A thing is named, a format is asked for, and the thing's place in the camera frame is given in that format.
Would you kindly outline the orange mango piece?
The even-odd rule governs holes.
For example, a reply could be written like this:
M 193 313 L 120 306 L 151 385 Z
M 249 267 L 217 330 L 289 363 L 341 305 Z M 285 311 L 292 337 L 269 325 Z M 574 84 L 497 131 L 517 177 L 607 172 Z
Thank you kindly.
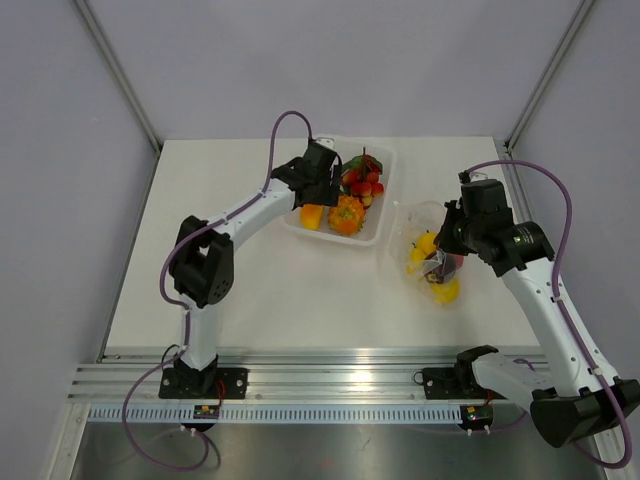
M 299 221 L 304 229 L 316 231 L 323 219 L 325 207 L 322 205 L 306 204 L 300 209 Z

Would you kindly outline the red lychee bunch with leaves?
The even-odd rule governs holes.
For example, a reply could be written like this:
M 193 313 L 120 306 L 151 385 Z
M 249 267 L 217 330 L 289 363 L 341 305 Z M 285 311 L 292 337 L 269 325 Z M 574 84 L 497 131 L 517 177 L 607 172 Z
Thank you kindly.
M 365 210 L 385 193 L 382 183 L 383 166 L 366 147 L 343 165 L 341 192 L 356 198 Z

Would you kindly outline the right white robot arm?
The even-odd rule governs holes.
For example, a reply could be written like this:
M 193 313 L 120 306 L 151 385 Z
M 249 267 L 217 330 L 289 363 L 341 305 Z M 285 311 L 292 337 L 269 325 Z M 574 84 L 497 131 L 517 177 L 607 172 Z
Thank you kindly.
M 475 347 L 456 358 L 456 389 L 510 400 L 555 448 L 621 425 L 639 405 L 639 383 L 621 378 L 599 352 L 556 276 L 558 256 L 541 227 L 515 223 L 504 186 L 494 179 L 463 183 L 460 198 L 445 209 L 437 246 L 475 254 L 492 268 L 524 312 L 550 370 L 543 376 L 495 347 Z

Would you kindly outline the yellow bell pepper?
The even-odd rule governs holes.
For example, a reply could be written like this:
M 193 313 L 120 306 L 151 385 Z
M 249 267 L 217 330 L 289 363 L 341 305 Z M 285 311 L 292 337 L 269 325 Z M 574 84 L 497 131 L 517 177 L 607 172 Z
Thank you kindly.
M 419 273 L 423 267 L 427 255 L 419 248 L 413 248 L 406 262 L 406 272 L 408 275 Z

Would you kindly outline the yellow pear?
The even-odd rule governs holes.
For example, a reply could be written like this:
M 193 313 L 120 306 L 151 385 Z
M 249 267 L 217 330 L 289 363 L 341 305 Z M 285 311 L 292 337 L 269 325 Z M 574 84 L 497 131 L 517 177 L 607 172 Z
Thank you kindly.
M 430 256 L 437 251 L 437 246 L 435 244 L 435 238 L 437 234 L 434 232 L 426 232 L 422 234 L 415 242 L 414 242 L 414 252 L 420 251 L 425 256 Z

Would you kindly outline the yellow lemon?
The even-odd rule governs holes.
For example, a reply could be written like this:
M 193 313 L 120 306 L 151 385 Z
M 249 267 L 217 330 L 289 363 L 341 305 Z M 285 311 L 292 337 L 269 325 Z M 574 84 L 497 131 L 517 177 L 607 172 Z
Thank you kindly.
M 446 283 L 431 283 L 429 288 L 431 290 L 432 300 L 440 306 L 446 306 L 455 302 L 460 293 L 460 283 L 457 278 L 453 278 Z

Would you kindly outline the clear zip top bag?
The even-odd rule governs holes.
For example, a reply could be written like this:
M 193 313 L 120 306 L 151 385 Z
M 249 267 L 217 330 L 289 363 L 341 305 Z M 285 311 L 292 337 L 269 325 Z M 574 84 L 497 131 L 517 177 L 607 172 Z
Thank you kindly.
M 383 284 L 420 295 L 441 308 L 459 299 L 464 263 L 462 256 L 437 246 L 444 217 L 444 206 L 435 201 L 394 201 L 385 243 L 377 255 L 377 273 Z

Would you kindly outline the dark red plum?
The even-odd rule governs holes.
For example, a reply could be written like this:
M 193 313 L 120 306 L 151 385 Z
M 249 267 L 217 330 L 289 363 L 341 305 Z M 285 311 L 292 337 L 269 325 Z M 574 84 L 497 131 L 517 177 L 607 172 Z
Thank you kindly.
M 423 277 L 431 284 L 447 283 L 455 277 L 463 263 L 463 256 L 436 252 L 425 260 L 422 267 Z

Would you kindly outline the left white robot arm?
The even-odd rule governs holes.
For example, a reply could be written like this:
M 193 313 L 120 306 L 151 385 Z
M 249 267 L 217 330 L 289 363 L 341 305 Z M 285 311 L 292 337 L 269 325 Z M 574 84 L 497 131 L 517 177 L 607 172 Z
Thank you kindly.
M 234 282 L 237 250 L 271 221 L 307 204 L 335 206 L 342 159 L 326 141 L 311 140 L 303 155 L 271 171 L 266 185 L 243 204 L 217 217 L 190 216 L 181 224 L 163 269 L 184 309 L 182 351 L 174 363 L 181 386 L 195 398 L 215 388 L 218 304 Z

